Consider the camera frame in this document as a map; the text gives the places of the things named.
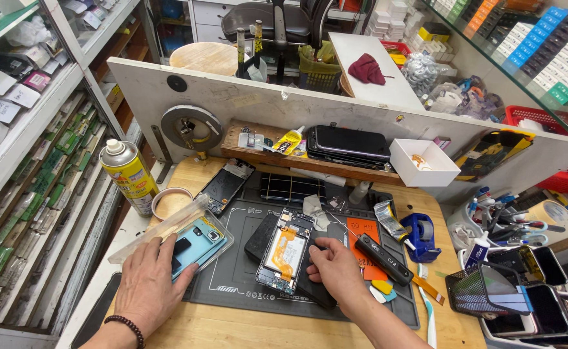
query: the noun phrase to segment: glass shelf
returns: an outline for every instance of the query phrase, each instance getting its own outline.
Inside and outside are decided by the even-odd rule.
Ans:
[[[468,22],[461,19],[460,16],[456,19],[450,16],[450,10],[444,5],[437,3],[435,0],[422,0],[435,14],[445,22],[446,25],[452,28],[460,36],[462,36],[471,46],[488,59],[499,71],[508,77],[515,85],[517,85],[523,92],[525,92],[541,109],[549,113],[558,121],[564,129],[568,132],[568,106],[561,105],[553,98],[551,94],[544,91],[543,88],[522,72],[519,67],[506,58],[497,47],[491,43],[490,39],[486,39],[479,34],[475,33],[470,27],[467,27]]]

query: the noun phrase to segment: white spray cap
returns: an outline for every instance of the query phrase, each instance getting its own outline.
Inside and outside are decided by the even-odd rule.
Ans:
[[[117,139],[109,139],[107,141],[107,152],[109,154],[118,154],[124,151],[124,144],[118,142]]]

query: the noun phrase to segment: maroon cloth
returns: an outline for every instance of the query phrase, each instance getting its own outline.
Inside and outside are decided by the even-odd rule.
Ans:
[[[364,53],[356,62],[348,68],[348,73],[355,76],[362,83],[373,83],[377,85],[385,85],[385,78],[379,68],[379,63],[374,57]]]

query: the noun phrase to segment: chair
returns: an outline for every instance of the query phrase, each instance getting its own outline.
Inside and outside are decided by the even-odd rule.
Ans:
[[[253,39],[249,27],[256,20],[262,20],[262,40],[274,42],[275,49],[280,52],[276,83],[281,85],[286,47],[311,45],[318,52],[322,46],[322,28],[333,1],[301,0],[300,6],[284,5],[284,0],[273,0],[272,5],[261,1],[242,3],[224,16],[221,29],[230,42],[237,41],[237,28],[244,29],[245,39]]]

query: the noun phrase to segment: blue tape dispenser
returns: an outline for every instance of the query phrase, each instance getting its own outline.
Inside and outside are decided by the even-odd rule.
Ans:
[[[416,263],[430,263],[437,259],[441,249],[435,248],[435,229],[432,220],[425,214],[412,213],[401,220],[409,232],[409,241],[415,250],[407,247],[409,257]]]

